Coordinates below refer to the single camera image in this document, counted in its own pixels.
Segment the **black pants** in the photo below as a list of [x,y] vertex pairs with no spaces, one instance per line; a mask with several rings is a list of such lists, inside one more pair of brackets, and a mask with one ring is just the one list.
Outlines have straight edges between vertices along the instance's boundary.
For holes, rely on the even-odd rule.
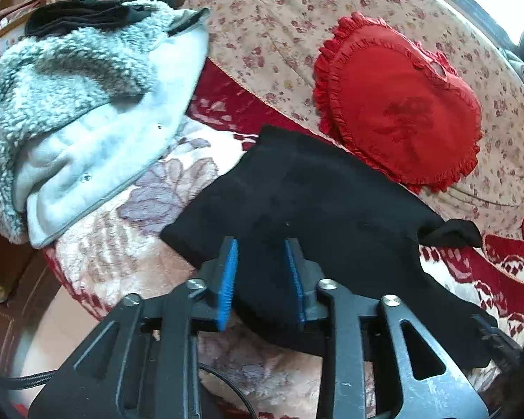
[[355,294],[393,293],[464,370],[487,366],[472,318],[480,309],[423,271],[423,246],[480,247],[469,220],[444,220],[418,197],[353,155],[299,132],[266,127],[228,173],[165,226],[161,238],[195,267],[238,241],[234,311],[268,343],[323,354],[323,340],[300,328],[301,303],[285,241]]

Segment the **red and white plush blanket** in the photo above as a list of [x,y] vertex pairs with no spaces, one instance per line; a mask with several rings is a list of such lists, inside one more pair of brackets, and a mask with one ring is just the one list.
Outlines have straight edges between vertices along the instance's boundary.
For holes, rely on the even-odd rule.
[[[240,159],[261,127],[294,123],[219,67],[205,64],[188,116],[162,158],[125,191],[73,225],[46,249],[47,262],[73,299],[102,318],[132,292],[154,297],[189,275],[190,265],[159,237],[182,209]],[[524,238],[488,235],[480,249],[424,247],[422,269],[491,314],[524,343]],[[264,418],[315,415],[321,362],[279,349],[239,322],[201,340],[201,359],[233,379]]]

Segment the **large red heart pillow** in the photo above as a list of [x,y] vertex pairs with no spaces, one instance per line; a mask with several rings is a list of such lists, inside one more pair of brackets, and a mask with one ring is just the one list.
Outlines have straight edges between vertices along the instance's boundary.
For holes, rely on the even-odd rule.
[[481,106],[446,56],[359,12],[332,33],[314,64],[320,131],[414,191],[471,174]]

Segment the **grey fleece jacket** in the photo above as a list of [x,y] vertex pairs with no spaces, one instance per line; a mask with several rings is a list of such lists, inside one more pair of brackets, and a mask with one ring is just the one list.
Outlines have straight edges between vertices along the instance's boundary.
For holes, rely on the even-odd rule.
[[209,9],[126,2],[116,28],[31,36],[0,58],[0,234],[42,248],[173,147]]

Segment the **black garment on jacket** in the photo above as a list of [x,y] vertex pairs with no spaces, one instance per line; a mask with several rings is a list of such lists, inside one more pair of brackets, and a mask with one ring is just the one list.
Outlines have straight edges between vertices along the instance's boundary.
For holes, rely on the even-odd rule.
[[120,0],[62,0],[35,10],[24,34],[41,39],[79,28],[113,30],[141,22],[151,13],[144,5],[123,5]]

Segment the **floral beige quilt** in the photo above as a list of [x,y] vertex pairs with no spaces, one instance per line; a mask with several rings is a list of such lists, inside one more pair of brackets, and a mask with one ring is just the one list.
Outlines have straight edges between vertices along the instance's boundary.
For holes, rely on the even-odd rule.
[[313,65],[343,16],[380,18],[431,51],[443,52],[482,107],[477,168],[448,190],[421,193],[445,218],[481,231],[520,235],[524,219],[524,84],[503,55],[441,0],[185,0],[209,8],[209,57],[284,116],[316,131]]

